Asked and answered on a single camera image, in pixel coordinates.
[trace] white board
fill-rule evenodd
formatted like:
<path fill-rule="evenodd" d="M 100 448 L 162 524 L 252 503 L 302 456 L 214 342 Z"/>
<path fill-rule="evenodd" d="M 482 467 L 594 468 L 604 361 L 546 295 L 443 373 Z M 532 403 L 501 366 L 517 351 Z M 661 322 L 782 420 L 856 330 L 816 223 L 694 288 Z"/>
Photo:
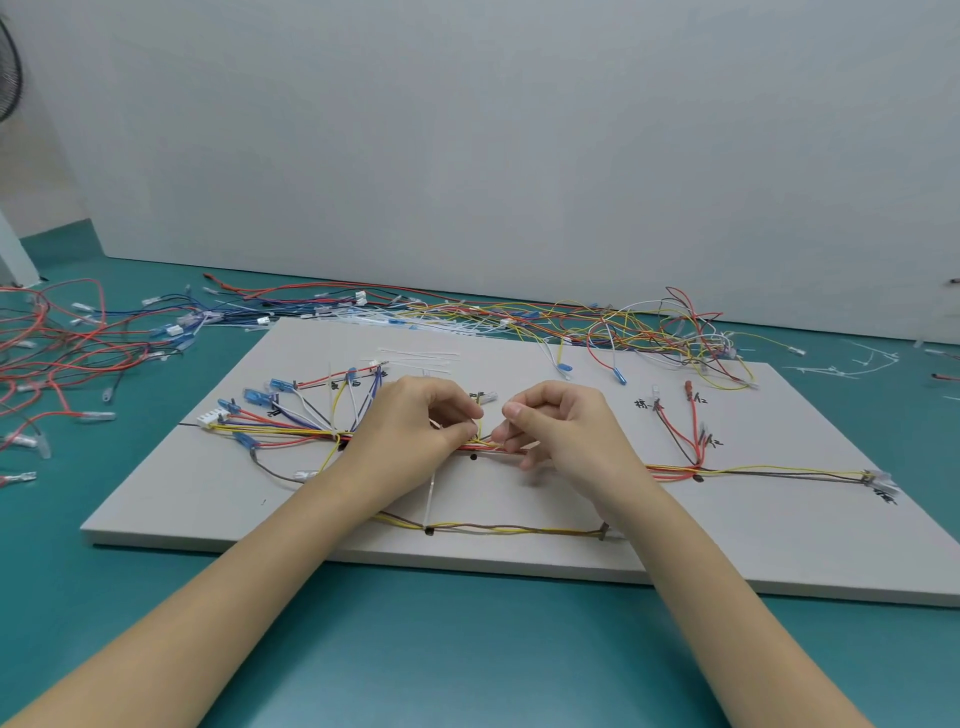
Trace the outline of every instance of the white board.
<path fill-rule="evenodd" d="M 960 343 L 958 3 L 5 5 L 108 255 Z"/>
<path fill-rule="evenodd" d="M 458 352 L 446 368 L 468 391 L 494 390 L 504 397 L 556 371 L 538 345 L 455 336 L 399 327 L 284 319 L 267 334 L 184 418 L 216 407 L 218 398 L 241 398 L 245 387 L 263 388 L 276 377 L 306 381 L 363 366 L 389 354 Z M 684 381 L 675 371 L 639 355 L 622 353 L 620 385 L 581 348 L 564 348 L 564 363 L 577 383 L 604 391 L 618 421 L 647 463 L 684 460 L 649 409 L 652 387 L 660 389 L 670 419 L 692 428 Z M 758 390 L 721 392 L 698 385 L 701 418 L 722 447 L 709 449 L 706 467 L 769 464 L 831 471 L 875 465 L 857 450 L 771 367 L 751 364 Z M 399 367 L 391 376 L 401 374 Z M 307 397 L 328 411 L 325 390 Z M 338 413 L 351 420 L 347 400 Z M 486 406 L 484 432 L 500 422 L 501 402 Z M 274 471 L 315 470 L 331 445 L 263 452 Z M 256 469 L 232 439 L 197 427 L 178 426 L 84 523 L 97 544 L 223 550 L 249 533 L 290 496 L 289 484 Z M 896 504 L 856 483 L 811 482 L 732 475 L 666 488 L 690 512 L 759 591 L 960 606 L 960 545 L 907 495 Z M 391 510 L 420 521 L 426 488 Z M 471 460 L 455 454 L 436 474 L 430 521 L 520 523 L 538 527 L 592 529 L 600 524 L 592 506 L 550 469 L 528 476 L 504 456 Z M 347 537 L 334 560 L 490 571 L 606 581 L 647 581 L 630 546 L 553 535 L 427 536 L 369 522 Z"/>

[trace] wiring board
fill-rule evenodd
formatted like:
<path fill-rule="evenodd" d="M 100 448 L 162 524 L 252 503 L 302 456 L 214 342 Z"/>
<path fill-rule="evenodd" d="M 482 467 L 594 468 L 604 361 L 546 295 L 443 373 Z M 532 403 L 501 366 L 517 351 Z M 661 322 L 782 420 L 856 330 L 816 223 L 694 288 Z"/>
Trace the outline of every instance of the wiring board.
<path fill-rule="evenodd" d="M 647 583 L 630 545 L 552 469 L 522 473 L 483 439 L 510 395 L 568 376 L 604 392 L 655 477 L 758 591 L 960 606 L 960 545 L 870 474 L 876 465 L 771 367 L 750 364 L 755 384 L 732 389 L 633 352 L 616 355 L 614 377 L 595 361 L 612 363 L 612 352 L 554 346 L 544 356 L 544 346 L 281 320 L 83 532 L 96 544 L 224 550 L 337 456 L 378 386 L 427 372 L 485 402 L 481 437 L 333 560 Z"/>

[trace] fan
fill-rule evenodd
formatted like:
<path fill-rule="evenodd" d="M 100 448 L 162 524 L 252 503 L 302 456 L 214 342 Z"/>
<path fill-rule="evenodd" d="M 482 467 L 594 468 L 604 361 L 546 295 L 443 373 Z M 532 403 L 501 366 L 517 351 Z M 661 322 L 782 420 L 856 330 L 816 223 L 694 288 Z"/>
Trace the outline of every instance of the fan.
<path fill-rule="evenodd" d="M 10 31 L 0 18 L 0 124 L 11 117 L 23 95 L 23 65 Z"/>

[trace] right hand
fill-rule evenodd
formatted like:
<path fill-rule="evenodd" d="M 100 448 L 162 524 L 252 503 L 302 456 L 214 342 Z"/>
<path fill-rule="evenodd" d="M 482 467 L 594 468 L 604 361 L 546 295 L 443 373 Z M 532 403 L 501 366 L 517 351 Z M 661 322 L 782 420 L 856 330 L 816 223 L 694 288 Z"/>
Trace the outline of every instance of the right hand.
<path fill-rule="evenodd" d="M 616 488 L 646 473 L 599 390 L 543 381 L 506 402 L 503 416 L 491 437 L 506 451 L 537 443 L 526 450 L 523 470 L 551 459 L 594 503 L 608 503 Z"/>

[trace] hand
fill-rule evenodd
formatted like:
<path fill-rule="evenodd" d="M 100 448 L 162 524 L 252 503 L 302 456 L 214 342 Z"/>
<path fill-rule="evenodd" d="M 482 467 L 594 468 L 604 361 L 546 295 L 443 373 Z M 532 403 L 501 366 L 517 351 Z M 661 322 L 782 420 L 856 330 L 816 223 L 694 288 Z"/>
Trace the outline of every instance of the hand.
<path fill-rule="evenodd" d="M 598 505 L 609 505 L 612 489 L 646 473 L 599 390 L 544 381 L 512 397 L 503 416 L 491 433 L 495 442 L 508 452 L 538 443 L 526 451 L 523 470 L 552 459 Z"/>
<path fill-rule="evenodd" d="M 382 508 L 428 480 L 451 452 L 476 437 L 473 420 L 481 417 L 483 407 L 455 382 L 403 376 L 376 393 L 335 467 L 355 469 L 373 484 Z"/>

